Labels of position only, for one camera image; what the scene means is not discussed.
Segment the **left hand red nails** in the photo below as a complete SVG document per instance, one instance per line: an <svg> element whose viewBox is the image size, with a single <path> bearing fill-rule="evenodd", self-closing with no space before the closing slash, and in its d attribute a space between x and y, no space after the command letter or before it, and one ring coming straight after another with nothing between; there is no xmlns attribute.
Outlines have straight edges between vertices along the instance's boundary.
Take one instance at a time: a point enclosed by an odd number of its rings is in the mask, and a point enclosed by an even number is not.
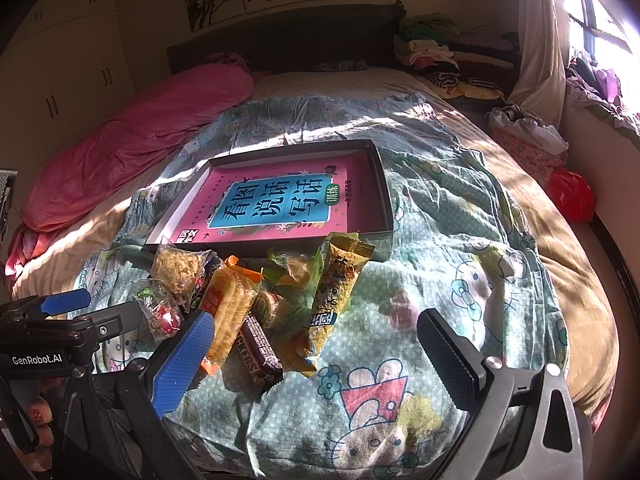
<svg viewBox="0 0 640 480"><path fill-rule="evenodd" d="M43 472L52 467L54 437L49 426L53 420L52 411L47 401L42 396L38 396L27 414L36 427L39 439L35 452L26 456L27 468L33 472Z"/></svg>

